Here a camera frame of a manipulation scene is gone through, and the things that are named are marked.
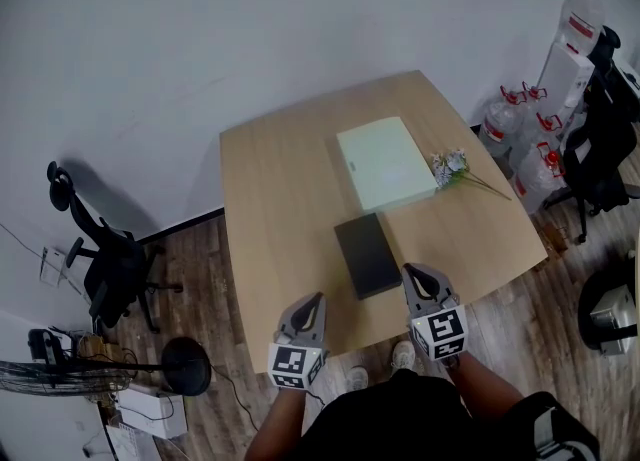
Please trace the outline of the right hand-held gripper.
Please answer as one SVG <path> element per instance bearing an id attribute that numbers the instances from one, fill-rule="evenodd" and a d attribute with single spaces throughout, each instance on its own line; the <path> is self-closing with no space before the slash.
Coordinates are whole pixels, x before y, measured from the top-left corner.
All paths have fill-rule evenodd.
<path id="1" fill-rule="evenodd" d="M 466 310 L 449 278 L 425 264 L 405 263 L 402 281 L 409 314 L 415 317 L 410 331 L 423 354 L 431 361 L 443 361 L 464 352 L 469 333 Z M 424 301 L 445 308 L 422 315 Z"/>

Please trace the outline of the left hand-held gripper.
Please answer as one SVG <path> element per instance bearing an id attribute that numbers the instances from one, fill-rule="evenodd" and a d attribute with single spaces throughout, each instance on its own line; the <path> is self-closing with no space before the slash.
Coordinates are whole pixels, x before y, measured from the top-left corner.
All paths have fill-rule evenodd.
<path id="1" fill-rule="evenodd" d="M 324 343 L 326 319 L 327 299 L 321 292 L 308 294 L 283 311 L 268 352 L 267 373 L 276 387 L 311 389 L 329 353 Z"/>

